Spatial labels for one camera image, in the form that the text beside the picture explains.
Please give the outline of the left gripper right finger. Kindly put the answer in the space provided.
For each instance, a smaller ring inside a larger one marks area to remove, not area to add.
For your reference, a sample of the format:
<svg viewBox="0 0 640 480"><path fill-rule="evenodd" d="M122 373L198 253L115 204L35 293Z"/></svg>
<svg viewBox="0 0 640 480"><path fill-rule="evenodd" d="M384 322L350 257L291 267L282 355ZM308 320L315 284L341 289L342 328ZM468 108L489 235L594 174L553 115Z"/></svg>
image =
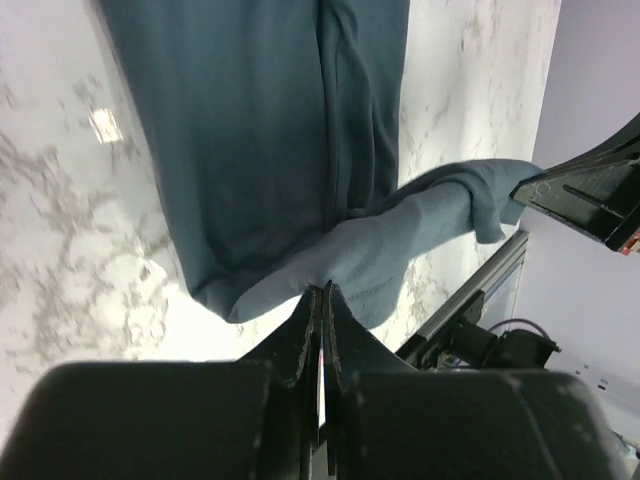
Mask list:
<svg viewBox="0 0 640 480"><path fill-rule="evenodd" d="M591 389L532 369L420 371L322 292L326 441L338 479L624 479Z"/></svg>

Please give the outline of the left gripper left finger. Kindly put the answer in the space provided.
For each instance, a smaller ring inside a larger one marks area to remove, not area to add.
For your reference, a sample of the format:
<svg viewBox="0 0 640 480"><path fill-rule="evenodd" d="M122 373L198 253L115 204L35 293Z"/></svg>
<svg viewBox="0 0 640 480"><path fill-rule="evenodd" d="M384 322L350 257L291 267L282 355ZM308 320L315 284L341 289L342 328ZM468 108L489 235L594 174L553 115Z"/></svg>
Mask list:
<svg viewBox="0 0 640 480"><path fill-rule="evenodd" d="M67 363L28 395L5 479L307 479L321 291L235 361Z"/></svg>

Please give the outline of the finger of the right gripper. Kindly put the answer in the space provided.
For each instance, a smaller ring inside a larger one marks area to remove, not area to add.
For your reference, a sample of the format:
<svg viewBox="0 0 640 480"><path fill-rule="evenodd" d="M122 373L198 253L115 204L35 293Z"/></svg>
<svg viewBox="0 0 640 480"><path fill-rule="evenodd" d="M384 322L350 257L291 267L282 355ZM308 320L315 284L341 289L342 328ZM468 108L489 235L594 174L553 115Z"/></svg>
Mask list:
<svg viewBox="0 0 640 480"><path fill-rule="evenodd" d="M630 255L639 251L639 118L590 151L520 182L511 197Z"/></svg>

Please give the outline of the dark blue-grey t-shirt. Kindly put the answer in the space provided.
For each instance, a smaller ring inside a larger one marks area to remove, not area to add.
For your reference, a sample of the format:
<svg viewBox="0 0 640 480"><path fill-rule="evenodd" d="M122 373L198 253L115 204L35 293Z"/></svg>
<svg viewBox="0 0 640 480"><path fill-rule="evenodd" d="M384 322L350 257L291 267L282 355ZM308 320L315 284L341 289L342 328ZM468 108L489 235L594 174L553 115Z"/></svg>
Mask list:
<svg viewBox="0 0 640 480"><path fill-rule="evenodd" d="M336 284L368 327L409 262L500 241L539 174L446 164L400 184L405 1L103 1L191 296L231 323Z"/></svg>

